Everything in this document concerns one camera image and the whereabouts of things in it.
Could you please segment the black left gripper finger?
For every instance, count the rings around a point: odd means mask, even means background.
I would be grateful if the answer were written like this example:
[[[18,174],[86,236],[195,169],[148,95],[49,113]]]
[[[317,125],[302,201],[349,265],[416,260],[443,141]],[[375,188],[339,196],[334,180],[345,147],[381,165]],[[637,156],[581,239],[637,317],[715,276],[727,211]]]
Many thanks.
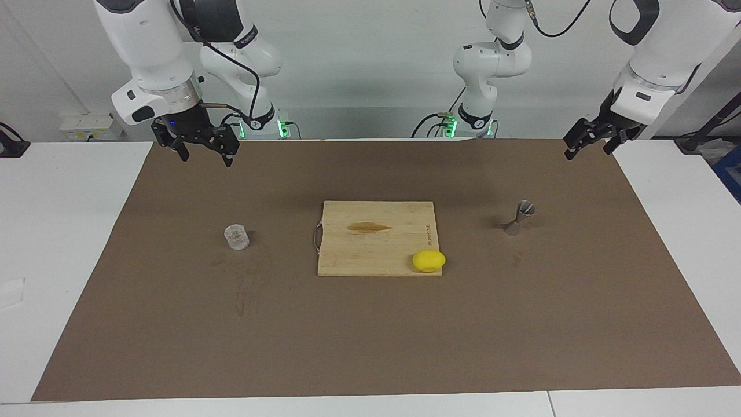
[[[583,148],[603,139],[605,134],[606,124],[604,122],[579,119],[564,135],[564,144],[567,147],[564,156],[567,160],[573,160]]]
[[[603,146],[606,155],[611,155],[617,148],[629,140],[627,130],[617,130],[617,132]]]

